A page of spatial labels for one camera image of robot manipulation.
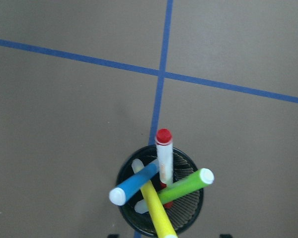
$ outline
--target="black mesh pen holder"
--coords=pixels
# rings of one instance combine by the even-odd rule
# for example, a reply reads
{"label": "black mesh pen holder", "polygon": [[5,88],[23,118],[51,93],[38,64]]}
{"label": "black mesh pen holder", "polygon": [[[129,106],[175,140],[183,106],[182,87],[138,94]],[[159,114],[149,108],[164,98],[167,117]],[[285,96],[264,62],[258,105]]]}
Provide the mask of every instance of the black mesh pen holder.
{"label": "black mesh pen holder", "polygon": [[[119,171],[116,184],[120,184],[134,174],[131,163],[134,159],[140,159],[146,166],[156,159],[156,147],[150,145],[143,147],[132,154]],[[173,148],[173,180],[174,182],[187,177],[189,174],[198,170],[193,161],[182,151]],[[152,184],[156,191],[160,190],[159,173],[152,179]],[[148,236],[157,237],[149,213],[139,214],[135,211],[135,204],[142,200],[143,196],[138,191],[125,205],[120,206],[119,210],[127,223],[137,232]],[[203,189],[197,190],[173,201],[171,208],[166,209],[168,217],[177,234],[187,230],[197,219],[203,203]]]}

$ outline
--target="marker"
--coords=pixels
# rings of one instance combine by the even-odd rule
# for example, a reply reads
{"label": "marker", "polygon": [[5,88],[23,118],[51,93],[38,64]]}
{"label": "marker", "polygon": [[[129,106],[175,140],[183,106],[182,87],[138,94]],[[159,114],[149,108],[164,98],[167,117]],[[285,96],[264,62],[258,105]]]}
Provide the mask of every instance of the marker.
{"label": "marker", "polygon": [[168,129],[160,129],[155,136],[157,158],[159,160],[160,181],[167,186],[173,184],[173,142]]}
{"label": "marker", "polygon": [[138,173],[132,175],[109,192],[109,200],[115,205],[124,205],[135,193],[159,172],[159,162],[155,159]]}
{"label": "marker", "polygon": [[[135,159],[132,163],[132,168],[135,173],[143,167],[144,165],[139,159]],[[165,209],[163,208],[157,192],[150,180],[141,187],[141,193],[147,203],[149,214],[158,238],[177,238],[178,236],[172,227],[168,215],[165,212]]]}
{"label": "marker", "polygon": [[[214,174],[212,171],[203,168],[159,191],[158,197],[161,203],[165,204],[169,201],[206,187],[212,184],[213,181]],[[137,202],[135,205],[135,211],[141,214],[147,212],[148,207],[146,202],[144,200]]]}

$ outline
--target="blue marker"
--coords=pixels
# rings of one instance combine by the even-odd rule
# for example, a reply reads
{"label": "blue marker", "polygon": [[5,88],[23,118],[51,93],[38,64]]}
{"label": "blue marker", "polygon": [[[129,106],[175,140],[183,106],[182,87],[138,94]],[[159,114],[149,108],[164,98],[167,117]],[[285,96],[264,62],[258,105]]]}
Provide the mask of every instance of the blue marker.
{"label": "blue marker", "polygon": [[135,193],[159,172],[159,161],[155,159],[138,173],[132,175],[109,192],[109,200],[115,205],[124,205]]}

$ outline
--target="green marker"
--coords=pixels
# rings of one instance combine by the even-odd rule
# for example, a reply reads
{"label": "green marker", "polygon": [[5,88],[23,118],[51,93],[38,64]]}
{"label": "green marker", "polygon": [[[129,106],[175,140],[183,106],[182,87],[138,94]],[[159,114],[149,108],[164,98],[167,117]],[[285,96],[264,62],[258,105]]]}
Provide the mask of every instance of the green marker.
{"label": "green marker", "polygon": [[[212,171],[203,168],[161,190],[158,192],[158,197],[161,203],[165,204],[206,187],[212,184],[213,181],[214,175]],[[148,207],[146,202],[144,200],[137,202],[135,205],[135,211],[141,214],[147,212]]]}

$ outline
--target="yellow marker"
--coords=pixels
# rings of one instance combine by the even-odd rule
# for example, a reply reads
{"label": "yellow marker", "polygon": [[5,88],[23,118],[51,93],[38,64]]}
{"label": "yellow marker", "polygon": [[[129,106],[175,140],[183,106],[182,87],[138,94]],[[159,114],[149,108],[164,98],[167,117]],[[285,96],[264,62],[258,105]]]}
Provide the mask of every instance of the yellow marker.
{"label": "yellow marker", "polygon": [[[132,163],[134,173],[137,173],[144,167],[143,163],[139,159],[135,159]],[[172,224],[168,218],[165,209],[158,197],[158,194],[153,187],[151,180],[149,180],[141,188],[141,193],[147,203],[149,214],[152,219],[152,223],[157,232],[158,238],[177,238],[177,234],[172,227]]]}

